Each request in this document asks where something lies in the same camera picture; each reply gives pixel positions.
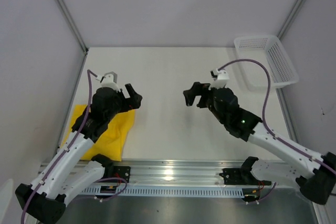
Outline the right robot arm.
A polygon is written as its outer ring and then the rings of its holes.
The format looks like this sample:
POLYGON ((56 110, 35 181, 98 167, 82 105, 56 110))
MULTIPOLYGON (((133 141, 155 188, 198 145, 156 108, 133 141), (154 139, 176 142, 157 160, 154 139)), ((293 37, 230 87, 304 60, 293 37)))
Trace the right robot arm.
POLYGON ((274 130, 268 129, 259 116, 241 108, 229 88, 216 89, 209 83, 194 82, 183 95, 187 106, 200 97, 197 107, 211 111, 230 135, 255 144, 290 165, 285 169, 249 157, 239 174, 244 183, 273 181, 295 188, 316 204, 328 202, 335 187, 335 154, 320 154, 292 140, 282 139, 274 130))

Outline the yellow shorts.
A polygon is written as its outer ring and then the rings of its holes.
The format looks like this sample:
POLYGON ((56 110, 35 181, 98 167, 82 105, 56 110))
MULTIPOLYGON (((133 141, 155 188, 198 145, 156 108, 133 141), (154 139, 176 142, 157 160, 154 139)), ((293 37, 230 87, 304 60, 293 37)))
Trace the yellow shorts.
POLYGON ((108 129, 97 142, 80 158, 89 161, 94 156, 102 154, 113 161, 122 161, 123 148, 135 121, 135 110, 117 114, 108 125, 108 129))

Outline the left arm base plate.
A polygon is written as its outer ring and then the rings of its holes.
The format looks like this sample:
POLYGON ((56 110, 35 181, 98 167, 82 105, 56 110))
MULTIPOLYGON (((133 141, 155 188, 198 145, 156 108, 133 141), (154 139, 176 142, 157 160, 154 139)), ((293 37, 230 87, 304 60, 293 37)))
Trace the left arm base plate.
POLYGON ((113 166, 105 168, 104 175, 102 178, 120 177, 129 182, 131 175, 130 166, 113 166))

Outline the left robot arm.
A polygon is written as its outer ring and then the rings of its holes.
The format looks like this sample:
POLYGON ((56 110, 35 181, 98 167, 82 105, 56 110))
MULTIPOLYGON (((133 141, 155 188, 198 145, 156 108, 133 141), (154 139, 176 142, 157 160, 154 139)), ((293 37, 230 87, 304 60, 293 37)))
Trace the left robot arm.
POLYGON ((98 180, 108 182, 113 178, 113 162, 102 154, 95 155, 84 171, 72 179, 68 176, 117 114, 141 106, 142 96, 129 83, 125 88, 129 97, 111 85, 102 86, 89 95, 89 105, 71 128, 71 140, 30 184, 21 183, 16 188, 15 195, 24 215, 29 214, 42 223, 56 223, 69 203, 86 187, 98 180))

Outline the white plastic basket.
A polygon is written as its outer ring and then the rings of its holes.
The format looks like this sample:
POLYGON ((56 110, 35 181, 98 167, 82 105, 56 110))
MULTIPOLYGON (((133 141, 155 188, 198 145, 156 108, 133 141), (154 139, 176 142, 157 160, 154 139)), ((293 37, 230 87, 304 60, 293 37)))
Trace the white plastic basket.
MULTIPOLYGON (((244 36, 234 39, 237 59, 260 62, 269 72, 272 89, 279 89, 299 81, 285 48, 274 35, 244 36)), ((244 82, 250 91, 265 91, 267 78, 259 65, 250 62, 239 64, 244 82)))

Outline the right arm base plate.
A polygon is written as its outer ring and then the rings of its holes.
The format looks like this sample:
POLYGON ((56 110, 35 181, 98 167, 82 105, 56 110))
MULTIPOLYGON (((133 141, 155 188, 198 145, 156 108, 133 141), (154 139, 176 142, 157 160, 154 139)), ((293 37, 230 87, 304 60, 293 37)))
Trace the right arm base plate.
POLYGON ((224 180, 225 185, 253 185, 253 180, 240 168, 223 168, 219 176, 224 180))

